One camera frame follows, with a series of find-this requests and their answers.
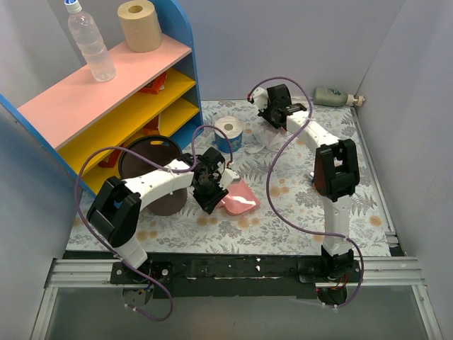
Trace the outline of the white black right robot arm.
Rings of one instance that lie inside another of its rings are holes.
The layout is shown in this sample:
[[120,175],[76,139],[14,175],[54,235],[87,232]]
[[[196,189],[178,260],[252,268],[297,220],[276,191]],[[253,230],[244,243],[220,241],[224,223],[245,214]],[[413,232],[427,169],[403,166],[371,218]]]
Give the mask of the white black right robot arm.
[[293,103],[284,84],[258,87],[248,101],[258,107],[260,117],[301,140],[314,155],[313,181],[323,201],[324,238],[320,259],[312,267],[302,266],[302,274],[339,280],[354,268],[353,245],[348,237],[351,200],[360,182],[355,142],[339,139],[312,120],[313,106]]

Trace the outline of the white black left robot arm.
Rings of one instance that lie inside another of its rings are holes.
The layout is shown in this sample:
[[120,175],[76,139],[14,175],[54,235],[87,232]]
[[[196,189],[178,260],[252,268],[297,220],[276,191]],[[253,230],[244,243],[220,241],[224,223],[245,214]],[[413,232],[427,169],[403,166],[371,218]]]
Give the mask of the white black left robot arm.
[[193,189],[193,197],[207,214],[213,212],[240,181],[222,154],[210,147],[202,155],[182,154],[169,164],[134,178],[108,178],[87,213],[88,222],[107,241],[114,255],[127,264],[135,283],[150,277],[147,253],[135,237],[139,214],[151,203],[174,192]]

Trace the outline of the pink dustpan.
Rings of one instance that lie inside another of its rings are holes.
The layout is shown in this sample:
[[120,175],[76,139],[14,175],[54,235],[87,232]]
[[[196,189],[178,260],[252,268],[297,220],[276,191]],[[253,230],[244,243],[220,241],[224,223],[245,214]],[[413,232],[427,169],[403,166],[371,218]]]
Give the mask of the pink dustpan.
[[227,190],[229,193],[220,200],[217,208],[223,208],[228,215],[239,216],[260,206],[259,199],[243,179],[232,183]]

